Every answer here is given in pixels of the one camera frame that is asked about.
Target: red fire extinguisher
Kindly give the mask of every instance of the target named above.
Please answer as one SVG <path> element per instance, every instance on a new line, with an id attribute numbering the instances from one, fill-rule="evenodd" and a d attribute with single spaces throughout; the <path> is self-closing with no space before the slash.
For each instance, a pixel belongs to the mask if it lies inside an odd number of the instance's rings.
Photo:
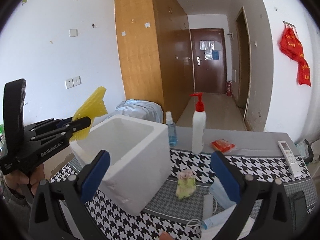
<path id="1" fill-rule="evenodd" d="M 227 82 L 227 96 L 231 97 L 232 95 L 232 81 Z"/>

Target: black and white tablecloth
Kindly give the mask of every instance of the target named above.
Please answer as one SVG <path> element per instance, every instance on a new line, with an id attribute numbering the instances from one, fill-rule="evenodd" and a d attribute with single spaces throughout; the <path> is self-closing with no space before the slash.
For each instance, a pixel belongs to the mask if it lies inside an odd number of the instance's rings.
<path id="1" fill-rule="evenodd" d="M 316 189 L 308 169 L 301 157 L 298 159 L 302 177 L 293 179 L 283 157 L 244 157 L 226 156 L 229 162 L 236 165 L 242 174 L 252 174 L 260 181 L 273 181 L 281 178 L 287 195 L 303 190 L 308 211 L 311 212 L 316 201 Z M 201 220 L 203 196 L 208 194 L 215 174 L 210 169 L 210 155 L 193 155 L 188 151 L 171 150 L 171 176 L 167 179 L 154 198 L 138 216 L 131 216 L 109 200 L 99 189 L 92 201 L 87 202 L 90 215 L 96 220 L 108 239 L 158 239 L 159 233 L 167 231 L 176 240 L 199 239 L 186 223 L 193 218 Z M 65 180 L 70 174 L 78 173 L 81 167 L 74 159 L 64 166 L 52 182 Z M 191 169 L 196 175 L 197 190 L 188 199 L 179 201 L 175 197 L 177 174 Z M 251 217 L 256 218 L 261 201 L 257 201 Z M 223 211 L 218 205 L 217 213 Z"/>

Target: human hand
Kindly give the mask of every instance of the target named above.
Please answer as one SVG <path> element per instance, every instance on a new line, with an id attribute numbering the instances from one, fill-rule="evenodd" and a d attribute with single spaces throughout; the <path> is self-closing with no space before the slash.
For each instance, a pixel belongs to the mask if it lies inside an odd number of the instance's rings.
<path id="1" fill-rule="evenodd" d="M 167 232 L 163 231 L 160 235 L 159 240 L 174 240 Z"/>
<path id="2" fill-rule="evenodd" d="M 31 192 L 36 194 L 39 182 L 44 179 L 44 164 L 40 164 L 36 170 L 30 176 L 30 179 L 21 171 L 13 171 L 7 175 L 4 175 L 4 182 L 10 189 L 19 192 L 22 195 L 20 188 L 21 184 L 31 184 Z"/>

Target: red bottle cap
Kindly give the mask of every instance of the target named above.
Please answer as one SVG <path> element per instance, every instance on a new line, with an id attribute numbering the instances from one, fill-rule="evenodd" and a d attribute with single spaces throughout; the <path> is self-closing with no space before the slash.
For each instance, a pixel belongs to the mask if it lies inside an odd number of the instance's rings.
<path id="1" fill-rule="evenodd" d="M 198 102 L 196 103 L 196 111 L 197 112 L 204 112 L 204 104 L 202 102 L 202 94 L 203 93 L 194 93 L 191 94 L 191 97 L 198 97 Z"/>

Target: wooden cabinet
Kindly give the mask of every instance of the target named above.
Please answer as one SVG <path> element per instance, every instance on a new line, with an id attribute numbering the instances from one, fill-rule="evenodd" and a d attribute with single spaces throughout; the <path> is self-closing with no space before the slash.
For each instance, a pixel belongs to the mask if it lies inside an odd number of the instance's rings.
<path id="1" fill-rule="evenodd" d="M 187 14 L 176 0 L 115 0 L 115 14 L 126 98 L 156 102 L 177 122 L 193 92 Z"/>

